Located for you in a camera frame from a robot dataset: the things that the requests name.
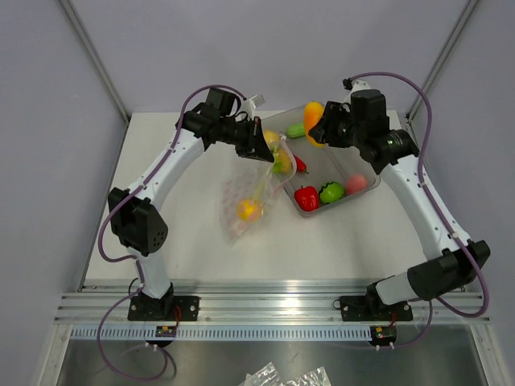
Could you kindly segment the clear zip top bag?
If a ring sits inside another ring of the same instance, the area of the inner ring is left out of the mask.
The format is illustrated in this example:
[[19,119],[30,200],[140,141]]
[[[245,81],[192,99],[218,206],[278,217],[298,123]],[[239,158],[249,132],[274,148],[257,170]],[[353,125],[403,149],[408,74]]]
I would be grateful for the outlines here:
[[285,186],[297,173],[286,135],[267,130],[265,138],[274,161],[240,163],[222,183],[219,221],[225,240],[231,244],[268,220]]

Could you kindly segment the green celery bunch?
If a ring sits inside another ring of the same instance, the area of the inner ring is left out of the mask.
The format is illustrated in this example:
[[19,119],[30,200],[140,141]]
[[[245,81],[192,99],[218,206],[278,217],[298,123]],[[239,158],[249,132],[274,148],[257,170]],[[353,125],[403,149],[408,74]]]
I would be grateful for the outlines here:
[[[275,150],[271,150],[273,156],[279,150],[286,151],[283,146],[278,144]],[[272,164],[265,162],[257,170],[257,178],[253,186],[251,198],[259,200],[262,203],[275,201],[290,175],[291,172],[288,174],[274,173],[274,162]]]

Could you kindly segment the orange yellow mango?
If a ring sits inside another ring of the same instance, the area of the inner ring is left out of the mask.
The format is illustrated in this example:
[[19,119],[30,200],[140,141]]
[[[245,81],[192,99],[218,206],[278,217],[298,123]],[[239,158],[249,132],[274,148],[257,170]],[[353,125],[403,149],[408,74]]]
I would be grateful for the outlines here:
[[309,132],[319,122],[320,118],[323,115],[323,111],[324,106],[317,101],[309,102],[304,107],[303,127],[305,137],[308,140],[308,142],[316,148],[324,148],[324,144],[319,144],[318,142],[316,142],[315,139],[309,134]]

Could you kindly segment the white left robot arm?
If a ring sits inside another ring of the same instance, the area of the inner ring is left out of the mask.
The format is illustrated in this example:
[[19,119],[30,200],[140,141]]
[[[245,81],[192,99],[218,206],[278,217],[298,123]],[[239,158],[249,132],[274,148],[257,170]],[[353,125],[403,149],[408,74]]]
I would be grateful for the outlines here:
[[171,140],[147,170],[126,189],[109,193],[109,214],[101,225],[111,228],[127,248],[125,258],[135,263],[139,291],[148,297],[146,311],[157,320],[168,318],[174,309],[173,299],[165,295],[171,281],[159,251],[168,234],[160,210],[172,187],[217,142],[233,146],[241,158],[274,160],[255,114],[263,96],[245,97],[221,84],[208,85],[205,91],[205,101],[193,109],[182,107]]

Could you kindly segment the red bell pepper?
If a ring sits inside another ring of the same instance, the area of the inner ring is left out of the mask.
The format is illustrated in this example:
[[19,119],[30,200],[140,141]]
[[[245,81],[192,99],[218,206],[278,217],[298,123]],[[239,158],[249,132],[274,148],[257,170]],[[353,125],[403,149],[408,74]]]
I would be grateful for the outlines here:
[[303,211],[314,211],[319,208],[318,191],[313,186],[300,187],[295,191],[294,198]]

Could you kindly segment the yellow bell pepper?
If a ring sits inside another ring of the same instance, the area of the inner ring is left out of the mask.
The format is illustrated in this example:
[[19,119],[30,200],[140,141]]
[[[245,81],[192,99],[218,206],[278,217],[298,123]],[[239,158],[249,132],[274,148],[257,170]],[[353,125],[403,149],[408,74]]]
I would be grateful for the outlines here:
[[245,222],[255,222],[261,219],[263,203],[256,199],[243,199],[237,205],[237,215]]

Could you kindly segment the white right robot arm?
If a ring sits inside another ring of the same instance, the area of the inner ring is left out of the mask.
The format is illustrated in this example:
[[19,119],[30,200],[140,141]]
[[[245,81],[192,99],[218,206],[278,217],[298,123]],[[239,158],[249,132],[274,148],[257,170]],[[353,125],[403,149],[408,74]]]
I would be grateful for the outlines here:
[[405,130],[391,129],[379,90],[361,89],[345,102],[329,101],[308,134],[319,144],[357,148],[397,196],[422,246],[425,262],[368,288],[365,309],[370,316],[384,318],[394,304],[430,301],[479,278],[490,248],[453,222],[426,175],[421,150]]

